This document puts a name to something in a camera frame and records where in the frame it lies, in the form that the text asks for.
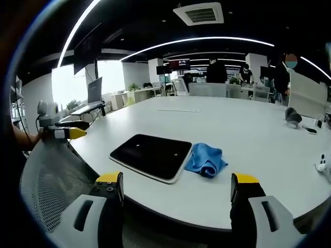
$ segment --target gray speaker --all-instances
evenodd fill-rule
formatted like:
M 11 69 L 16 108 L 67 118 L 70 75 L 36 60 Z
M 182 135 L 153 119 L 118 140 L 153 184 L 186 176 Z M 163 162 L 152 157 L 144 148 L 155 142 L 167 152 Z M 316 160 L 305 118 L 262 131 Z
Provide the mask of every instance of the gray speaker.
M 302 121 L 301 115 L 292 107 L 288 107 L 285 111 L 285 120 L 287 123 L 295 125 L 296 127 Z

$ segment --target human arm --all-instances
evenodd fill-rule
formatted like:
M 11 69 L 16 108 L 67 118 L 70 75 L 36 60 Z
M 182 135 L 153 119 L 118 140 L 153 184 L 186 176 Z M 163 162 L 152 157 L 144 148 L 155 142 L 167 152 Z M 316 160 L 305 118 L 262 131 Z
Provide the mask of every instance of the human arm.
M 14 124 L 11 124 L 14 130 L 15 138 L 24 151 L 31 151 L 38 141 L 41 138 L 41 134 L 38 133 L 37 135 L 26 134 L 22 130 L 18 129 Z

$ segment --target computer monitor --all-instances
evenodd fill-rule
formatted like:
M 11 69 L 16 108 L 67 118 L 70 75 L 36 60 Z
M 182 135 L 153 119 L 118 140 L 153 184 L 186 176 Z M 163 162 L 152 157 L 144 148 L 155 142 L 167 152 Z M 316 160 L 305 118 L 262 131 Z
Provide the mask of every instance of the computer monitor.
M 101 87 L 102 87 L 102 77 L 99 77 L 97 80 L 93 81 L 88 85 L 87 92 L 87 103 L 97 103 L 101 102 Z
M 172 71 L 182 71 L 182 70 L 190 70 L 190 60 L 182 59 L 182 60 L 175 60 L 169 61 L 169 67 Z
M 74 75 L 101 56 L 99 25 L 89 32 L 74 49 Z
M 156 74 L 157 75 L 164 75 L 164 74 L 170 74 L 170 68 L 169 66 L 157 66 L 156 67 Z

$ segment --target white chair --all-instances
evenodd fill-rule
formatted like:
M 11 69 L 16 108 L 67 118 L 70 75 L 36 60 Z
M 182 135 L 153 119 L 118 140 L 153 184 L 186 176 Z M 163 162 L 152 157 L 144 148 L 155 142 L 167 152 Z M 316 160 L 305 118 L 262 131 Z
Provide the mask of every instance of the white chair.
M 200 97 L 227 97 L 227 86 L 217 83 L 191 83 L 189 84 L 190 96 Z
M 269 92 L 269 87 L 255 86 L 253 100 L 259 102 L 269 102 Z
M 240 85 L 226 84 L 227 86 L 227 97 L 238 98 L 242 97 L 242 87 Z
M 189 95 L 184 79 L 174 79 L 172 80 L 172 85 L 174 86 L 176 96 Z
M 196 96 L 196 97 L 212 96 L 212 89 L 207 84 L 190 83 L 188 87 L 190 89 L 190 96 Z

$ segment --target white wall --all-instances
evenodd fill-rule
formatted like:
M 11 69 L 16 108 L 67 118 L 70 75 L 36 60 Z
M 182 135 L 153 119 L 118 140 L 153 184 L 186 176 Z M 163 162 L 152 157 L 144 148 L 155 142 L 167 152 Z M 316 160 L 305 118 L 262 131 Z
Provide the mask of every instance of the white wall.
M 133 83 L 142 88 L 144 83 L 150 82 L 148 64 L 123 63 L 123 74 L 126 89 Z
M 23 102 L 25 105 L 25 116 L 27 127 L 31 134 L 37 134 L 35 120 L 38 116 L 37 106 L 40 100 L 53 101 L 52 74 L 46 74 L 27 83 L 22 88 Z

